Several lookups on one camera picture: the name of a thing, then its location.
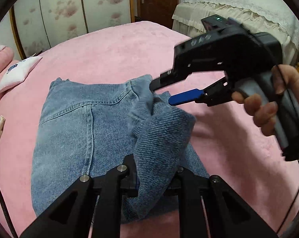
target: pillow with blue print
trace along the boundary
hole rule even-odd
[[[29,57],[8,68],[0,81],[0,93],[22,83],[41,59],[41,56]]]

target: gripper handle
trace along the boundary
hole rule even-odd
[[[275,101],[278,105],[276,116],[275,136],[281,150],[287,148],[290,142],[299,135],[299,104],[293,92],[285,91],[276,95],[273,86],[272,73],[264,72],[253,78],[246,78],[236,82],[235,91],[240,92],[244,98],[259,94],[262,105]]]

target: wooden door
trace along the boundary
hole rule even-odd
[[[172,28],[178,0],[140,0],[140,18]]]

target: pink bedspread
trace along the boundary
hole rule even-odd
[[[123,83],[144,74],[159,76],[173,66],[173,48],[188,37],[151,22],[93,32],[42,54],[24,83],[5,94],[0,140],[0,188],[18,235],[35,219],[31,201],[32,154],[42,105],[57,77],[79,83]],[[202,73],[170,86],[171,94],[204,88],[223,73]],[[181,106],[197,118],[191,142],[210,175],[220,175],[274,229],[297,188],[299,166],[284,162],[274,137],[264,137],[243,106]],[[288,223],[299,209],[296,200]],[[0,221],[7,228],[0,207]],[[124,225],[121,237],[179,237],[178,213]]]

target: folded denim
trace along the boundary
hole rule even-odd
[[[134,154],[139,191],[123,198],[122,222],[178,208],[163,193],[178,166],[209,177],[189,143],[195,118],[149,89],[150,75],[123,84],[50,85],[38,127],[32,204],[40,215],[81,175],[101,176]]]

